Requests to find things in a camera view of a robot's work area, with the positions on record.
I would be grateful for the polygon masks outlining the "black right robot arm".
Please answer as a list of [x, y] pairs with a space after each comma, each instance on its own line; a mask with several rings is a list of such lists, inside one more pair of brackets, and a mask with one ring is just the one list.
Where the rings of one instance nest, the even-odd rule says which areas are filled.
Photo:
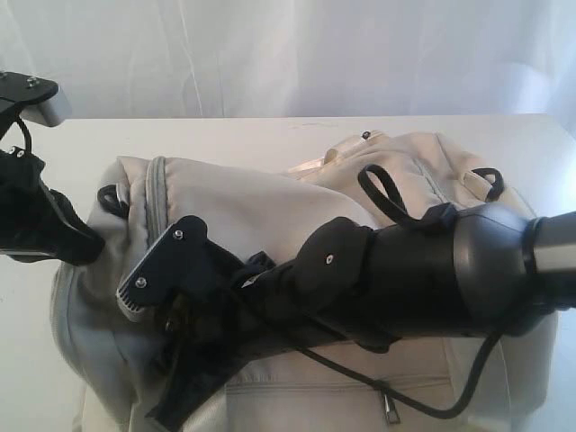
[[316, 229], [296, 257], [272, 268], [246, 264], [186, 216], [149, 252], [155, 288], [184, 295], [175, 364], [150, 418], [178, 430], [250, 362], [351, 341], [385, 352], [410, 337], [480, 337], [458, 401], [468, 405], [487, 357], [503, 336], [575, 304], [575, 216], [527, 220], [485, 204], [443, 227], [371, 229], [338, 217]]

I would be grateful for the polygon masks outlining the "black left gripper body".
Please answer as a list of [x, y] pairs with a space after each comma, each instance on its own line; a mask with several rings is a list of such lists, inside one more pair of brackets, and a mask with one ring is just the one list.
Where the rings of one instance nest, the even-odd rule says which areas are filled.
[[24, 148], [1, 153], [1, 253], [15, 261], [58, 258], [62, 194], [43, 183], [44, 167]]

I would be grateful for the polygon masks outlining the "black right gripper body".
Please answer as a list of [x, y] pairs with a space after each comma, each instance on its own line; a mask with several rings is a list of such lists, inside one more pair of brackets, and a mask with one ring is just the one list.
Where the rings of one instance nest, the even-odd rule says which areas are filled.
[[172, 286], [155, 323], [201, 358], [256, 360], [341, 341], [293, 304], [291, 269], [263, 251], [247, 262], [207, 256]]

